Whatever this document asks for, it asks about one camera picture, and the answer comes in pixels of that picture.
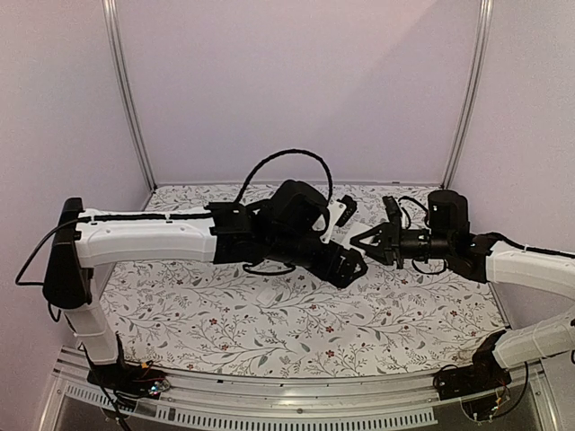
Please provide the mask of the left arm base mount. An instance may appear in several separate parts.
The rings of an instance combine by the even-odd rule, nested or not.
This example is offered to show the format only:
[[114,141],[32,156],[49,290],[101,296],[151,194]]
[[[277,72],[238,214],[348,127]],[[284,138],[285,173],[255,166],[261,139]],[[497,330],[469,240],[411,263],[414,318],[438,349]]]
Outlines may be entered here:
[[153,368],[152,361],[142,365],[132,365],[125,361],[119,335],[116,336],[116,346],[117,357],[113,362],[104,365],[95,364],[89,352],[84,352],[90,367],[87,378],[89,383],[135,399],[158,399],[161,393],[171,388],[167,374]]

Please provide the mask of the white remote control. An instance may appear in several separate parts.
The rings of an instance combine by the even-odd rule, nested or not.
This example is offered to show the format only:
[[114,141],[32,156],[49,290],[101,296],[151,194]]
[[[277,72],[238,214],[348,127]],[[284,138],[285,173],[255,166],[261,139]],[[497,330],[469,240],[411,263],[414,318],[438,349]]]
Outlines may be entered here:
[[356,247],[351,244],[351,239],[355,236],[358,236],[362,233],[367,232],[370,230],[370,227],[366,224],[362,224],[360,222],[355,222],[349,228],[349,230],[345,233],[345,235],[340,239],[337,240],[337,243],[341,245],[346,250],[355,250],[361,254],[362,257],[366,255],[366,252],[359,247]]

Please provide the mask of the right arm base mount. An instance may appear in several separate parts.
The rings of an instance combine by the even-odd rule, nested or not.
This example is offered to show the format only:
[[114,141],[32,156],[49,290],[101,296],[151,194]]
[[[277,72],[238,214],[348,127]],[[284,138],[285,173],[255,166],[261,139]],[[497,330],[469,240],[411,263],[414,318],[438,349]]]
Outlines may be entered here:
[[446,365],[434,374],[432,385],[441,400],[494,390],[511,383],[509,371],[502,368],[493,355],[495,344],[504,333],[500,330],[488,336],[474,351],[471,364]]

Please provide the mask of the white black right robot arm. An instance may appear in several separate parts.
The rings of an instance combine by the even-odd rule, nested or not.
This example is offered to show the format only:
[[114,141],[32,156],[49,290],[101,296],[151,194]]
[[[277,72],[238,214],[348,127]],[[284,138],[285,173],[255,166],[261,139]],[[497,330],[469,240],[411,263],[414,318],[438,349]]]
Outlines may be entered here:
[[[478,283],[526,286],[568,299],[574,297],[574,256],[521,245],[501,233],[470,231],[467,199],[453,190],[428,195],[426,229],[403,227],[396,199],[383,199],[387,219],[365,231],[350,230],[346,240],[379,263],[402,268],[405,260],[439,259],[447,269]],[[500,368],[551,357],[574,349],[574,311],[569,309],[521,330],[489,336],[473,355],[464,373],[471,391],[484,391],[496,381]]]

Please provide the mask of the white battery cover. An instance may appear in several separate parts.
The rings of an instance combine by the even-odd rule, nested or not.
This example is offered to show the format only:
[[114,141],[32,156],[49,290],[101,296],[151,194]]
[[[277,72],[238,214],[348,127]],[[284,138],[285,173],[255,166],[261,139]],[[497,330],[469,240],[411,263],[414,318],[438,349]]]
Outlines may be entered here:
[[274,303],[276,296],[277,295],[274,290],[264,290],[258,294],[256,301],[264,307],[268,307]]

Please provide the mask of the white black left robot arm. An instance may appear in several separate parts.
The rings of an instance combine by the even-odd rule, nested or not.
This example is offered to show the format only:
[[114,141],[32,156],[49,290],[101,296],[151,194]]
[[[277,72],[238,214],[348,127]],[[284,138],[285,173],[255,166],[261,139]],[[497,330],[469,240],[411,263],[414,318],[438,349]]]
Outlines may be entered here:
[[264,260],[303,268],[345,288],[367,272],[361,253],[333,241],[333,228],[353,211],[302,181],[287,180],[269,197],[248,205],[240,198],[188,212],[120,212],[85,209],[80,198],[64,204],[43,238],[51,244],[38,286],[62,310],[100,377],[115,390],[134,380],[119,338],[93,299],[94,268],[134,260],[192,260],[213,264]]

